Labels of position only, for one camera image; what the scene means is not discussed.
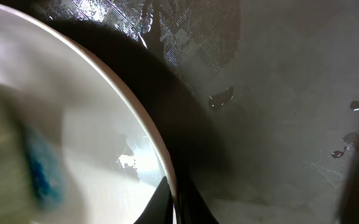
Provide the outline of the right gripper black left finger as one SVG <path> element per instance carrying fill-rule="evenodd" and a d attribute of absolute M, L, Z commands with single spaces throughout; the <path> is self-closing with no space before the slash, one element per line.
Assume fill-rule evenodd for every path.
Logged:
<path fill-rule="evenodd" d="M 144 211 L 134 224 L 172 224 L 174 203 L 167 178 L 163 177 Z"/>

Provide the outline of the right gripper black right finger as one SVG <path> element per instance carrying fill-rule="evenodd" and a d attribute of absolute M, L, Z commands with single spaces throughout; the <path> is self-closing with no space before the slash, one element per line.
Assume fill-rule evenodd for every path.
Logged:
<path fill-rule="evenodd" d="M 192 180 L 178 181 L 181 224 L 219 224 Z"/>

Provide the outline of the white plate blue stain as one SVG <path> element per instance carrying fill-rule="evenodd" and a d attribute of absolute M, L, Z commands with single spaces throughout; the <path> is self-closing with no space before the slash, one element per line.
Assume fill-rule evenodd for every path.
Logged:
<path fill-rule="evenodd" d="M 134 223 L 176 178 L 156 125 L 98 57 L 0 4 L 0 223 Z"/>

